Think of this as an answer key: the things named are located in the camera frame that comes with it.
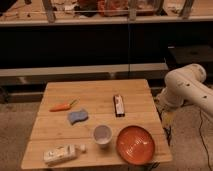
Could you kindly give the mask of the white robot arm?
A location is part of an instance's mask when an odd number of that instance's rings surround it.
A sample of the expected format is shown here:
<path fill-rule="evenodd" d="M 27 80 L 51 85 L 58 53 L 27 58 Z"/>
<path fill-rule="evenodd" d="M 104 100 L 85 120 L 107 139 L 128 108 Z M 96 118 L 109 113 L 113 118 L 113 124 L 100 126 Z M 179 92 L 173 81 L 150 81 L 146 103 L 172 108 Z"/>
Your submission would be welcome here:
<path fill-rule="evenodd" d="M 205 79 L 206 71 L 200 64 L 189 64 L 168 72 L 164 78 L 165 88 L 159 94 L 160 104 L 178 108 L 188 100 L 213 119 L 213 89 L 203 84 Z"/>

